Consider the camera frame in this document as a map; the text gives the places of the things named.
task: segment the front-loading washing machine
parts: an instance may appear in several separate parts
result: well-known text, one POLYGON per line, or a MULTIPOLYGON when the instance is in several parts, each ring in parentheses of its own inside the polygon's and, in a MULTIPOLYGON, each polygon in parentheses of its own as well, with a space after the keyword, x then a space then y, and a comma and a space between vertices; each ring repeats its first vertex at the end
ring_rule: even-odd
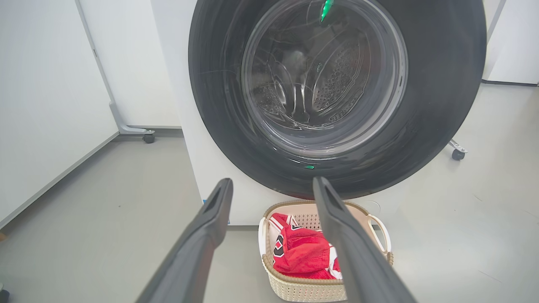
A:
POLYGON ((462 124, 486 52, 481 0, 152 0, 201 198, 232 225, 324 176, 384 218, 462 124))

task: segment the laundry basket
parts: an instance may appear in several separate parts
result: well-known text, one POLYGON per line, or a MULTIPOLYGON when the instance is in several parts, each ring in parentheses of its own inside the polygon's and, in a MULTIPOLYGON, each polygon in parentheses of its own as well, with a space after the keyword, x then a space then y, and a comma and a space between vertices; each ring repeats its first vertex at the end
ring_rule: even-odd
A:
MULTIPOLYGON (((393 264, 391 241, 384 224, 370 215, 360 206, 345 202, 354 218, 356 218, 372 240, 378 244, 380 251, 393 264), (371 222, 380 226, 385 240, 385 248, 378 239, 371 222)), ((299 226, 312 230, 321 229, 316 202, 309 200, 283 202, 270 207, 258 226, 258 246, 262 265, 268 273, 271 287, 281 299, 291 302, 334 302, 346 300, 346 292, 342 280, 315 280, 285 276, 273 269, 273 248, 275 241, 270 240, 268 219, 274 213, 293 215, 299 226)))

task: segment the floor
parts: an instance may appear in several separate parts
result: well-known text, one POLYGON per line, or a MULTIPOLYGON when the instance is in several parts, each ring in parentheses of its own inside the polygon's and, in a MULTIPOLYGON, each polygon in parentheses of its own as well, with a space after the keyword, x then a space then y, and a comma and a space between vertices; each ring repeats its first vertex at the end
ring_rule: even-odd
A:
MULTIPOLYGON (((482 85, 458 134, 385 221, 395 270, 418 302, 539 298, 539 89, 482 85)), ((118 140, 2 232, 10 302, 134 302, 201 206, 181 137, 118 140)), ((282 302, 252 227, 229 227, 205 302, 282 302)))

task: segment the washing machine door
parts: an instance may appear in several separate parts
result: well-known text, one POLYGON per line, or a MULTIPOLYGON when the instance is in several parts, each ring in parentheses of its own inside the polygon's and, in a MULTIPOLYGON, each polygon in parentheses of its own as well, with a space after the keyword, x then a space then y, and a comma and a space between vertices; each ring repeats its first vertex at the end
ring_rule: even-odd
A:
POLYGON ((481 0, 198 0, 189 41, 201 117, 244 173, 313 198, 409 177, 449 142, 483 71, 481 0))

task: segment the black caster wheel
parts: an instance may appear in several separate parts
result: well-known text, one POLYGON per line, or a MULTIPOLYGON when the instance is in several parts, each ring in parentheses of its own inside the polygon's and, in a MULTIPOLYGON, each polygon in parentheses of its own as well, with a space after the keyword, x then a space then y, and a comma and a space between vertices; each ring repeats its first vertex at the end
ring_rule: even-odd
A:
POLYGON ((150 144, 150 143, 154 143, 155 136, 153 134, 146 134, 142 137, 142 139, 144 140, 144 142, 150 144))
POLYGON ((453 155, 451 155, 451 158, 453 158, 453 160, 460 161, 460 160, 464 159, 465 155, 466 155, 465 153, 455 149, 453 151, 453 155))
POLYGON ((9 292, 7 290, 0 291, 0 303, 7 303, 9 299, 9 292))

